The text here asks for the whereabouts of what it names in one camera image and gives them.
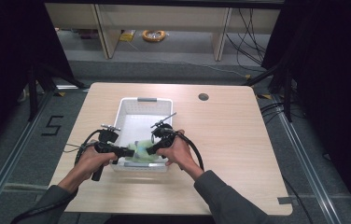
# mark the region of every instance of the black wall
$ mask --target black wall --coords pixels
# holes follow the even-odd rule
[[[293,71],[306,113],[351,193],[351,1],[329,1]]]
[[[37,62],[73,76],[44,4],[0,0],[0,130]]]

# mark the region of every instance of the gray floor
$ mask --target gray floor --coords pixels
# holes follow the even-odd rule
[[[257,76],[260,72],[246,70],[238,66],[236,52],[227,41],[221,62],[215,62],[211,49],[210,34],[169,32],[161,43],[147,43],[137,31],[131,44],[120,42],[114,58],[106,60],[98,39],[81,40],[76,33],[60,31],[65,54],[70,61],[74,75],[85,83],[94,81],[111,82],[157,82],[157,83],[201,83],[218,85],[240,85],[247,75]],[[231,35],[235,41],[237,35]],[[268,35],[257,35],[257,41],[266,46]],[[256,51],[245,47],[251,54]],[[262,70],[256,63],[240,56],[239,62],[247,68]],[[257,94],[267,93],[267,78],[255,85]],[[14,216],[33,206],[37,196],[44,192],[62,154],[77,118],[78,111],[86,96],[84,91],[68,91],[65,96],[53,96],[38,121],[27,148],[21,155],[15,170],[9,178],[0,196],[0,223],[8,223]],[[273,101],[259,99],[260,107]],[[293,125],[322,181],[330,195],[342,223],[351,223],[351,196],[342,179],[330,161],[323,159],[325,152],[308,119],[298,105],[292,106]],[[55,136],[42,136],[53,130],[46,128],[51,116],[61,115],[54,120],[62,125]],[[283,176],[289,181],[302,199],[314,223],[327,223],[318,205],[317,198],[309,185],[306,175],[296,156],[278,116],[264,115],[267,131],[271,138],[274,153]],[[27,124],[28,102],[22,102],[15,108],[8,124],[0,135],[0,170],[8,154],[15,146],[18,137]],[[295,194],[288,187],[292,199]],[[293,213],[288,217],[273,217],[274,223],[309,223],[300,203],[293,205]],[[61,223],[104,223],[109,214],[65,213]]]

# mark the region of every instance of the human hand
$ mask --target human hand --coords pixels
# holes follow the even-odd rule
[[[184,130],[179,130],[178,132],[182,134],[185,133]],[[166,162],[166,165],[172,163],[178,164],[178,166],[182,170],[185,170],[194,180],[204,172],[193,160],[192,154],[190,153],[190,146],[178,136],[175,137],[175,141],[170,147],[159,148],[156,154],[165,156],[169,160]]]
[[[72,193],[83,181],[89,179],[101,165],[107,166],[110,161],[117,159],[118,157],[113,152],[98,153],[94,146],[90,146],[86,148],[77,165],[74,166],[58,186]]]

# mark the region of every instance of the dark sleeve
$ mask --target dark sleeve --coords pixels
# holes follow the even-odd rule
[[[217,224],[272,223],[266,213],[212,171],[196,179],[194,187],[208,204]]]
[[[35,211],[39,213],[41,208],[52,206],[54,204],[58,204],[53,209],[45,210],[43,213],[33,215],[31,217],[25,218],[18,223],[27,224],[27,223],[35,223],[35,224],[50,224],[50,223],[58,223],[60,217],[62,216],[65,208],[69,204],[69,202],[75,198],[77,195],[77,191],[74,193],[69,193],[65,189],[62,189],[56,185],[51,186],[47,192],[42,196],[39,202],[31,209],[30,211]]]

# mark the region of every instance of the metal rail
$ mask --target metal rail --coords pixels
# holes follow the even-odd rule
[[[274,95],[274,102],[281,102],[277,95]],[[321,182],[315,167],[311,163],[309,156],[307,155],[306,150],[304,149],[303,144],[299,136],[297,135],[297,132],[295,131],[292,122],[288,122],[288,119],[286,118],[284,113],[280,113],[279,117],[301,163],[302,169],[306,174],[307,180],[309,181],[313,193],[315,194],[318,200],[318,204],[320,205],[323,211],[325,219],[328,223],[342,223],[335,210],[335,207],[333,206],[332,199],[330,198],[329,194],[327,193],[327,190]]]
[[[12,174],[13,170],[15,169],[16,165],[18,164],[19,158],[23,153],[24,149],[26,148],[32,133],[35,129],[36,124],[39,122],[42,111],[44,110],[45,106],[50,101],[53,92],[49,91],[46,92],[39,104],[39,109],[35,115],[35,117],[27,123],[25,126],[21,137],[19,138],[18,142],[16,143],[15,147],[10,152],[7,161],[4,163],[3,168],[0,171],[0,195],[6,184],[7,180],[9,179],[10,175]]]

